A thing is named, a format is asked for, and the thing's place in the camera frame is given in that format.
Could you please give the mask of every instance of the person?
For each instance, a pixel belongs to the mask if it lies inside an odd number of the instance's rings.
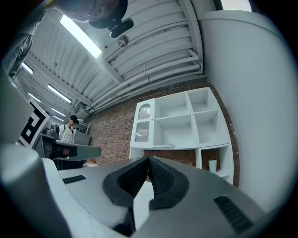
[[[48,9],[57,8],[78,22],[92,22],[95,28],[122,17],[127,9],[127,0],[31,0],[30,3],[39,7],[20,25],[2,59],[2,65],[12,79],[20,71],[30,51],[34,32]]]
[[[79,123],[78,118],[75,115],[72,115],[69,118],[69,121],[66,125],[61,125],[59,127],[59,140],[65,141],[68,143],[74,143],[75,135],[72,127],[74,127],[75,124],[78,124],[78,123]]]

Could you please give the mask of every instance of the fluorescent light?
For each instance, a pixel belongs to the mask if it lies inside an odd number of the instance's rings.
[[[60,23],[95,57],[102,51],[70,18],[63,15]]]
[[[41,102],[39,99],[37,99],[35,96],[33,96],[31,93],[28,93],[32,98],[34,98],[36,101]]]
[[[26,65],[25,63],[22,63],[22,66],[23,66],[25,69],[27,69],[27,71],[28,71],[29,73],[33,74],[33,70],[30,69],[28,65]]]
[[[71,100],[68,99],[67,97],[65,97],[62,93],[58,92],[56,89],[54,89],[52,86],[48,85],[47,86],[49,89],[51,89],[54,93],[56,93],[57,95],[59,95],[60,97],[62,97],[65,101],[67,101],[68,103],[71,103]]]
[[[57,119],[60,120],[60,121],[64,121],[64,120],[60,119],[59,117],[56,117],[56,116],[53,116],[53,117],[57,118]]]
[[[64,115],[63,113],[61,113],[61,112],[57,111],[56,109],[54,109],[54,108],[52,108],[52,107],[51,107],[51,109],[52,109],[53,111],[55,111],[55,112],[59,113],[59,114],[60,114],[60,115],[62,115],[63,117],[66,117],[66,115]]]

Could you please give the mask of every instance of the white wall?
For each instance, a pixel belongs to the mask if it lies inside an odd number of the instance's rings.
[[[297,64],[262,15],[209,12],[200,25],[205,73],[238,140],[239,188],[269,211],[283,201],[297,168]]]
[[[251,12],[248,0],[221,0],[224,10],[243,10]]]
[[[197,18],[205,12],[215,11],[214,0],[190,0]]]

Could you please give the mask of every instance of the pipe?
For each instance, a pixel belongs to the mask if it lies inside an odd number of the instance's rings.
[[[105,100],[104,102],[100,103],[99,105],[97,105],[93,110],[90,111],[90,113],[93,113],[95,110],[97,110],[98,108],[100,108],[102,105],[105,105],[107,104],[110,100],[112,100],[114,97],[117,97],[117,96],[121,96],[122,94],[128,92],[128,91],[131,91],[137,87],[140,87],[144,84],[147,84],[149,82],[153,82],[155,80],[158,80],[158,79],[162,79],[164,77],[167,77],[167,76],[170,76],[170,75],[173,75],[173,74],[177,74],[177,73],[182,73],[182,72],[186,72],[186,71],[190,71],[190,70],[196,70],[196,69],[199,69],[200,68],[200,65],[198,63],[196,63],[195,65],[191,65],[191,66],[186,66],[186,67],[182,67],[182,68],[179,68],[179,69],[173,69],[173,70],[170,70],[170,71],[167,71],[167,72],[164,72],[164,73],[161,73],[159,75],[156,75],[154,77],[148,77],[147,79],[144,79],[142,80],[141,82],[137,83],[137,84],[134,84],[128,88],[125,88],[123,89],[122,91],[120,91],[119,93],[117,93],[115,96],[112,96],[110,98],[108,98],[107,100]]]
[[[174,70],[170,70],[170,71],[167,71],[167,72],[164,72],[164,73],[161,73],[159,75],[156,75],[154,77],[148,77],[147,79],[144,79],[142,80],[141,82],[139,83],[136,83],[130,87],[127,87],[125,89],[123,89],[122,91],[120,91],[119,93],[116,94],[116,96],[121,96],[122,94],[132,90],[132,89],[135,89],[139,86],[142,86],[144,84],[147,84],[149,82],[152,82],[152,81],[155,81],[155,80],[158,80],[158,79],[162,79],[162,78],[165,78],[167,76],[170,76],[170,75],[173,75],[173,74],[177,74],[177,73],[182,73],[182,72],[185,72],[185,71],[190,71],[190,70],[195,70],[195,69],[198,69],[200,68],[200,65],[197,63],[196,65],[191,65],[191,66],[186,66],[186,67],[183,67],[183,68],[179,68],[179,69],[174,69]]]
[[[101,100],[103,100],[104,98],[106,98],[107,96],[111,95],[112,93],[116,92],[117,90],[123,88],[124,86],[128,85],[128,84],[131,84],[132,82],[142,78],[142,77],[145,77],[145,76],[148,76],[149,74],[151,73],[155,73],[159,70],[162,70],[162,69],[166,69],[166,68],[170,68],[172,66],[176,66],[176,65],[179,65],[179,64],[183,64],[183,63],[187,63],[187,62],[192,62],[192,61],[198,61],[199,60],[199,57],[196,53],[194,53],[192,50],[188,50],[188,53],[190,55],[192,55],[191,57],[187,57],[187,58],[184,58],[184,59],[179,59],[179,60],[175,60],[175,61],[172,61],[172,62],[169,62],[169,63],[165,63],[163,65],[159,65],[157,67],[154,67],[152,69],[149,69],[149,70],[146,70],[140,74],[137,74],[136,76],[126,80],[125,82],[119,84],[118,86],[114,87],[112,90],[110,90],[109,92],[107,92],[106,94],[102,95],[100,98],[98,98],[95,102],[93,102],[91,104],[91,106],[87,107],[87,110],[89,110],[90,108],[94,107],[96,104],[98,104]]]
[[[112,104],[113,102],[116,102],[116,101],[118,101],[118,100],[121,100],[121,99],[123,99],[123,98],[125,98],[125,97],[128,97],[128,96],[131,95],[131,94],[137,93],[137,92],[139,92],[139,91],[141,91],[141,90],[144,90],[144,89],[146,89],[146,88],[153,87],[153,86],[155,86],[155,85],[158,85],[158,84],[161,84],[161,83],[165,83],[165,82],[170,81],[170,80],[174,80],[174,79],[178,79],[178,78],[182,78],[182,77],[186,77],[186,76],[190,76],[190,75],[195,75],[195,74],[199,74],[199,73],[200,73],[200,72],[186,73],[186,74],[184,74],[184,75],[175,76],[175,77],[172,77],[172,78],[169,78],[169,79],[161,80],[161,81],[159,81],[159,82],[156,82],[156,83],[147,85],[147,86],[145,86],[145,87],[143,87],[143,88],[140,88],[140,89],[137,89],[137,90],[135,90],[135,91],[133,91],[133,92],[127,93],[127,94],[123,95],[123,96],[120,97],[120,98],[116,98],[116,99],[114,99],[113,101],[111,101],[111,102],[109,102],[109,103],[107,103],[107,104],[102,105],[100,108],[97,108],[97,109],[94,110],[93,112],[98,111],[98,110],[102,109],[103,107]]]

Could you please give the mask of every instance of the cabinet door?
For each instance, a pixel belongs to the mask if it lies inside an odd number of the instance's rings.
[[[153,148],[155,99],[136,105],[130,147]]]

